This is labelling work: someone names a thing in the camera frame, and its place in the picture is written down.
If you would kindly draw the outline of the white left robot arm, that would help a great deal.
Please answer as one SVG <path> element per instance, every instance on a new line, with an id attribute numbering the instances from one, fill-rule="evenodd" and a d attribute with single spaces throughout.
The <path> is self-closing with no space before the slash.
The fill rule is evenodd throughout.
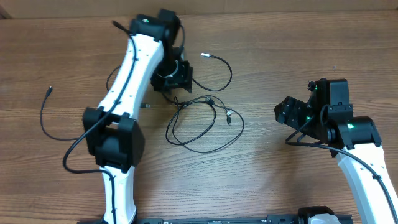
<path id="1" fill-rule="evenodd" d="M 161 93 L 192 90 L 193 68 L 183 59 L 183 47 L 174 47 L 181 27 L 170 10 L 161 9 L 157 17 L 137 15 L 125 30 L 127 50 L 114 83 L 97 108 L 83 113 L 88 152 L 105 186 L 100 223 L 133 223 L 136 217 L 134 169 L 145 148 L 138 119 L 147 87 Z"/>

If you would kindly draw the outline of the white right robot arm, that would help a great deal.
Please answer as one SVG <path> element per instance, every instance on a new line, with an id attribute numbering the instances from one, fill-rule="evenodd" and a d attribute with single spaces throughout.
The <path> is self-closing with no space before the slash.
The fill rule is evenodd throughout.
<path id="1" fill-rule="evenodd" d="M 344 173 L 363 223 L 397 223 L 397 194 L 373 120 L 354 116 L 346 79 L 310 81 L 307 102 L 286 97 L 275 119 L 294 128 L 285 143 L 330 151 Z"/>

